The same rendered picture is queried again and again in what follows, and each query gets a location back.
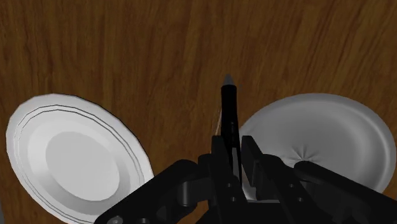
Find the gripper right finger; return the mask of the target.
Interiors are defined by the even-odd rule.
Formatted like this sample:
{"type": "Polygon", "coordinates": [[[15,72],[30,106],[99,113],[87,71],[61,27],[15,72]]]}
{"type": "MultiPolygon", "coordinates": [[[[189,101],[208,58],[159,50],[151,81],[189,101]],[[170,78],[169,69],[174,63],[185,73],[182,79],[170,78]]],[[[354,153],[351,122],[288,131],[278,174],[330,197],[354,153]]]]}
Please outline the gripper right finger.
{"type": "Polygon", "coordinates": [[[242,137],[241,162],[258,200],[276,198],[290,224],[397,224],[397,200],[309,161],[288,167],[242,137]]]}

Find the white plate with grey rings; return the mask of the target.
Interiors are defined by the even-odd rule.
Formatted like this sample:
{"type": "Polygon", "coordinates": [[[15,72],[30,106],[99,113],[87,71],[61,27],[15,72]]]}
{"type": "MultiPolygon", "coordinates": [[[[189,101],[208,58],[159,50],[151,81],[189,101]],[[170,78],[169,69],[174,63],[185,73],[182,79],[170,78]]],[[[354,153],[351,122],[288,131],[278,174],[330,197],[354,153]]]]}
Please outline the white plate with grey rings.
{"type": "Polygon", "coordinates": [[[21,103],[8,122],[6,151],[25,191],[66,224],[94,224],[153,177],[138,138],[103,107],[74,95],[21,103]]]}

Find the plain white plate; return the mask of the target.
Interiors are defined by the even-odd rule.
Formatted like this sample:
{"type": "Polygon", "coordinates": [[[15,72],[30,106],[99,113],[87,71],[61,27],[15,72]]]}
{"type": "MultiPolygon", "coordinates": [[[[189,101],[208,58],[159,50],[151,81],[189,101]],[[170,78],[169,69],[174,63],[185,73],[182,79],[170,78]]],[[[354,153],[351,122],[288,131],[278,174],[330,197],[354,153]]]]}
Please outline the plain white plate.
{"type": "Polygon", "coordinates": [[[275,101],[239,129],[263,153],[287,166],[309,161],[382,193],[397,163],[394,137],[367,106],[333,94],[298,94],[275,101]]]}

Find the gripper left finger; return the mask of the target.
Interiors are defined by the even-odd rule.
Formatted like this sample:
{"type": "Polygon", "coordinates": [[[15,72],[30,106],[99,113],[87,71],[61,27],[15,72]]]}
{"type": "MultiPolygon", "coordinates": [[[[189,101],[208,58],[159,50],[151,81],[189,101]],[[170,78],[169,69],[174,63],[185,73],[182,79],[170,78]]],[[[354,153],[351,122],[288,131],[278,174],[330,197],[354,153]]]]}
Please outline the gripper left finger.
{"type": "Polygon", "coordinates": [[[237,176],[240,149],[228,150],[212,137],[212,152],[198,162],[178,160],[136,191],[102,213],[94,224],[177,224],[197,204],[209,210],[197,224],[234,224],[243,219],[245,195],[237,176]]]}

